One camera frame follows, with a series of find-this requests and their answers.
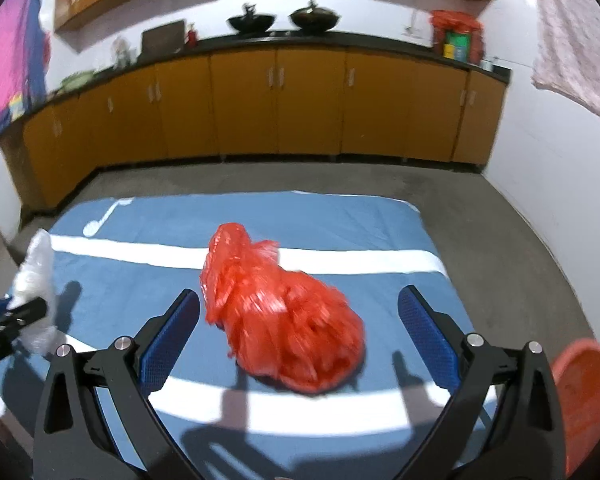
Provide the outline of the dark cutting board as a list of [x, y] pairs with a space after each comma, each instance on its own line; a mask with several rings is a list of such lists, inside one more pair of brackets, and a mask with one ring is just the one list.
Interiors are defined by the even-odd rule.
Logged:
[[178, 20], [146, 29], [140, 37], [140, 61], [154, 60], [180, 52], [185, 42], [185, 21]]

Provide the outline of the blue white striped cloth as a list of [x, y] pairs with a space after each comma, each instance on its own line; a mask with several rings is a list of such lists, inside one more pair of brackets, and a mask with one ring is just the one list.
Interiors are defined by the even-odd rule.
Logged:
[[495, 390], [438, 422], [480, 336], [400, 200], [300, 192], [92, 200], [32, 238], [0, 359], [38, 479], [442, 478]]

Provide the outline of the small red bottle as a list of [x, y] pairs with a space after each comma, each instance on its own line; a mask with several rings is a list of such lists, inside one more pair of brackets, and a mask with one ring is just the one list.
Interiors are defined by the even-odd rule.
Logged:
[[198, 35], [193, 23], [186, 26], [185, 44], [186, 50], [192, 50], [198, 44]]

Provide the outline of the pink floral hanging cloth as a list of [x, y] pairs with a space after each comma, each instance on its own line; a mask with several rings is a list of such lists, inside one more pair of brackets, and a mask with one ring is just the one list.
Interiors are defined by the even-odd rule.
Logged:
[[538, 55], [532, 81], [600, 118], [600, 5], [596, 0], [536, 0]]

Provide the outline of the red bag of groceries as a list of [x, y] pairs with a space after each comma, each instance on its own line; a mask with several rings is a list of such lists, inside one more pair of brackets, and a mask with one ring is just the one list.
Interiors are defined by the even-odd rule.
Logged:
[[483, 24], [460, 11], [430, 13], [432, 52], [450, 60], [479, 65], [483, 59]]

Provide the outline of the orange lower kitchen cabinets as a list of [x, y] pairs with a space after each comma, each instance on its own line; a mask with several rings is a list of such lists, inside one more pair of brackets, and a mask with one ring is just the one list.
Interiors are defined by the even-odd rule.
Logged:
[[0, 149], [32, 214], [119, 166], [373, 156], [480, 167], [510, 76], [345, 32], [222, 37], [48, 100], [0, 134]]

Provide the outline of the red plastic basin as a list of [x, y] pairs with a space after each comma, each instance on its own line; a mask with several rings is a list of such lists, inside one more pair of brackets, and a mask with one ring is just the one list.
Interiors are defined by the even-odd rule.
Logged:
[[566, 442], [570, 478], [600, 442], [600, 343], [573, 341], [552, 364]]

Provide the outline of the large red plastic bag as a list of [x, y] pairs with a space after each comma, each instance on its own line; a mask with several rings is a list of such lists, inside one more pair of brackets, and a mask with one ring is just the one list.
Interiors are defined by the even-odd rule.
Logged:
[[248, 374], [317, 394], [361, 365], [365, 328], [335, 287], [278, 263], [279, 244], [254, 242], [239, 223], [215, 231], [200, 274], [206, 322], [226, 335]]

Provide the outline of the magenta hanging cloth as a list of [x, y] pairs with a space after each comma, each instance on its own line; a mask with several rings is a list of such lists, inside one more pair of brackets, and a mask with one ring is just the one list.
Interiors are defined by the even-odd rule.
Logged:
[[0, 133], [46, 101], [50, 42], [41, 3], [4, 0], [0, 6]]

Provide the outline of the clear plastic film piece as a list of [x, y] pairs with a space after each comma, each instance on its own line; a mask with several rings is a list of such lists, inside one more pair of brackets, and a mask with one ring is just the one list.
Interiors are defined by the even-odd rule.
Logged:
[[20, 332], [23, 347], [29, 352], [44, 354], [52, 352], [57, 330], [57, 295], [53, 282], [55, 253], [50, 233], [38, 229], [30, 240], [23, 263], [12, 282], [12, 299], [7, 307], [15, 310], [35, 298], [46, 302], [46, 313], [38, 321]]

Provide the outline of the white cup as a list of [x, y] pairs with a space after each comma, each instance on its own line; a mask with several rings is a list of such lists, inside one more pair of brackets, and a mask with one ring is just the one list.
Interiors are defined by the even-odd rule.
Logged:
[[480, 62], [480, 67], [487, 72], [494, 73], [497, 60], [497, 58], [483, 58]]

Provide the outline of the green bowl on counter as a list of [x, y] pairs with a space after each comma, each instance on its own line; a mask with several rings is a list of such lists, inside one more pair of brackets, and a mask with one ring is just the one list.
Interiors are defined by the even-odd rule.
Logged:
[[73, 73], [61, 81], [59, 90], [62, 92], [76, 91], [91, 82], [94, 77], [94, 70], [82, 70], [82, 72]]

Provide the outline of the black lidded wok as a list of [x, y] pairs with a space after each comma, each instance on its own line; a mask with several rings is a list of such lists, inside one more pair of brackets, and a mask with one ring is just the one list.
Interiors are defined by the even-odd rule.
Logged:
[[338, 13], [319, 6], [315, 0], [311, 0], [304, 8], [292, 12], [289, 18], [294, 26], [309, 35], [324, 34], [340, 21]]

